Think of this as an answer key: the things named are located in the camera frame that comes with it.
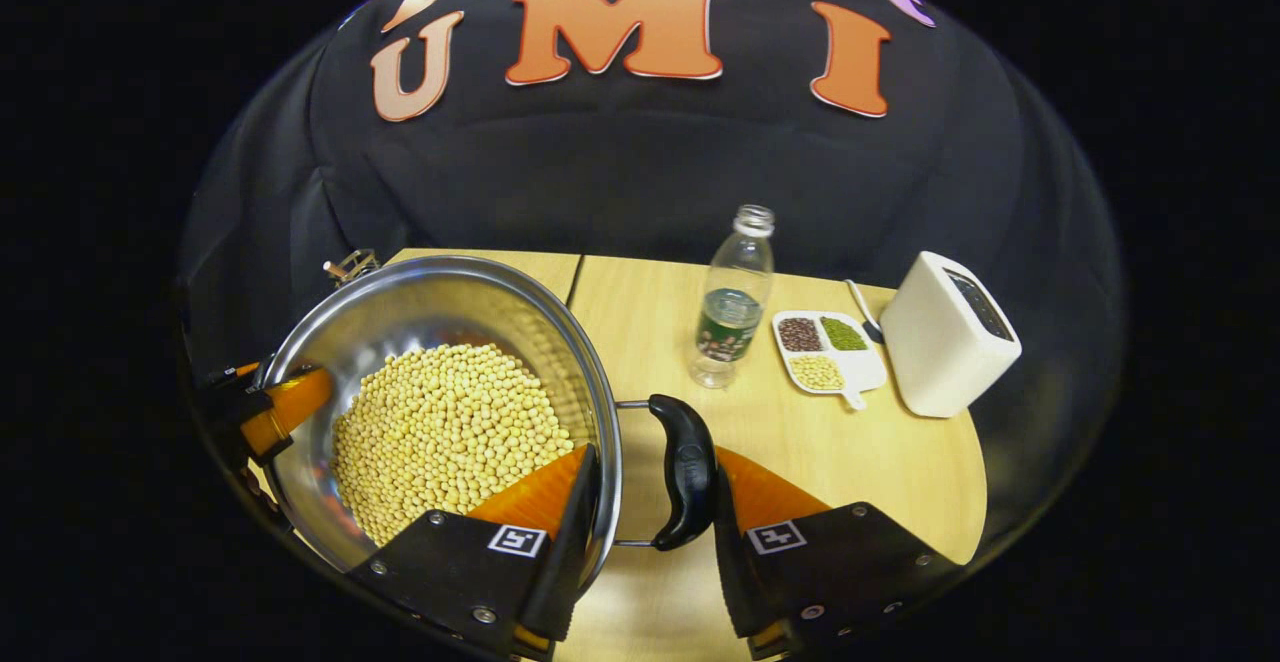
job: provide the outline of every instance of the letter m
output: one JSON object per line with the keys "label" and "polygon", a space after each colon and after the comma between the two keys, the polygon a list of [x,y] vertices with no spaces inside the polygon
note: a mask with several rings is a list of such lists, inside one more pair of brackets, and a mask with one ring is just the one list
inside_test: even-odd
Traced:
{"label": "letter m", "polygon": [[515,0],[525,5],[520,60],[507,70],[512,85],[553,82],[570,61],[556,51],[557,37],[591,74],[609,69],[636,28],[636,51],[622,60],[632,74],[709,79],[724,65],[710,52],[710,0]]}

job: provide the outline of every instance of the black pot handle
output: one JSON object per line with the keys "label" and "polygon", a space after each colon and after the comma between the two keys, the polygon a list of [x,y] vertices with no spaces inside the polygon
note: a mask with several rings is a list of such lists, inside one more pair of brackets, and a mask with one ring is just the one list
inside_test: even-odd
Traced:
{"label": "black pot handle", "polygon": [[[621,403],[620,407],[639,405]],[[621,542],[623,545],[653,547],[667,552],[698,539],[716,516],[716,446],[707,423],[692,407],[666,394],[649,396],[649,412],[667,430],[663,474],[671,519],[649,543]]]}

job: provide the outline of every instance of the white box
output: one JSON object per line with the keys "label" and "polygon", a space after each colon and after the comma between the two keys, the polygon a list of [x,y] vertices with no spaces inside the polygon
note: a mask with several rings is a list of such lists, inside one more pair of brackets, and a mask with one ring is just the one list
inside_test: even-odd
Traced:
{"label": "white box", "polygon": [[902,402],[923,417],[960,414],[1023,353],[982,282],[933,252],[916,257],[879,325]]}

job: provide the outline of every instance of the bottle label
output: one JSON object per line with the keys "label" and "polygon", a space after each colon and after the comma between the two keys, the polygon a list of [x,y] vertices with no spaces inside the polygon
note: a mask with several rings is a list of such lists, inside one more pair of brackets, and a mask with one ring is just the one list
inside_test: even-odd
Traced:
{"label": "bottle label", "polygon": [[746,329],[727,328],[703,312],[698,324],[698,348],[703,355],[719,362],[741,360],[755,337],[756,327],[758,324]]}

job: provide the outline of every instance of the stainless steel pot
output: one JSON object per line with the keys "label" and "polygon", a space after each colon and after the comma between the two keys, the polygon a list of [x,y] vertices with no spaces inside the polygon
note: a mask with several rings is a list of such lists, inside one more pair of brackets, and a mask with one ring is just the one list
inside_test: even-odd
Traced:
{"label": "stainless steel pot", "polygon": [[378,551],[342,505],[329,467],[333,423],[360,391],[360,379],[379,370],[388,355],[490,342],[539,375],[575,444],[593,443],[599,452],[602,479],[580,594],[614,544],[622,499],[618,408],[649,407],[667,429],[672,499],[671,521],[653,542],[621,544],[671,549],[707,529],[716,461],[707,426],[692,410],[662,396],[617,403],[582,328],[559,298],[524,273],[480,257],[416,257],[364,274],[320,302],[261,375],[265,387],[305,365],[333,375],[333,398],[293,430],[293,444],[266,467],[280,510],[326,562],[347,572]]}

